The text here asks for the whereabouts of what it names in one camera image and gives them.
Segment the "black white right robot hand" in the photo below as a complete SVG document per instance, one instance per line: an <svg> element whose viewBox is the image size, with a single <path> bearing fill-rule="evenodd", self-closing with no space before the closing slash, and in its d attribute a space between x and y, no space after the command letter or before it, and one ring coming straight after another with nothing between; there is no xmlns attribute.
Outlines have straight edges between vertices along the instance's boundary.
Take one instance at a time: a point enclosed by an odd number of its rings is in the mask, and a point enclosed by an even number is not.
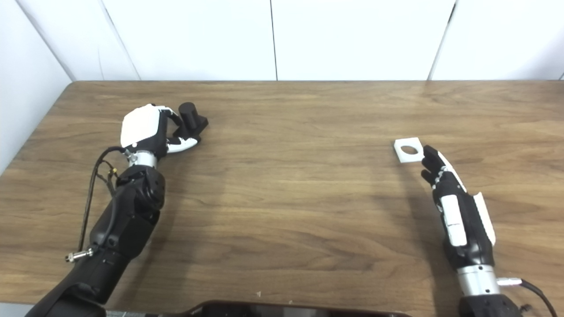
<svg viewBox="0 0 564 317"><path fill-rule="evenodd" d="M443 248L453 269L495 265L495 230L481 192L471 194L452 164L434 147L423 147L421 176L432 189L432 198L445 231Z"/></svg>

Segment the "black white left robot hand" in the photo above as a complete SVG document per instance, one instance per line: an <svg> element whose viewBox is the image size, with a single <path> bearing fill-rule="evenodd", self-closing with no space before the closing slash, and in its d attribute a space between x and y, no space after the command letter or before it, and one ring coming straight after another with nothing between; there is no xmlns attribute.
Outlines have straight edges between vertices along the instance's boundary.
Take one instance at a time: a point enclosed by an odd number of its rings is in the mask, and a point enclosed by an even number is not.
<svg viewBox="0 0 564 317"><path fill-rule="evenodd" d="M147 104L125 115L119 140L131 162L139 162L142 153L160 160L199 144L198 133L205 126L206 118L199 116L194 106L177 114L169 107Z"/></svg>

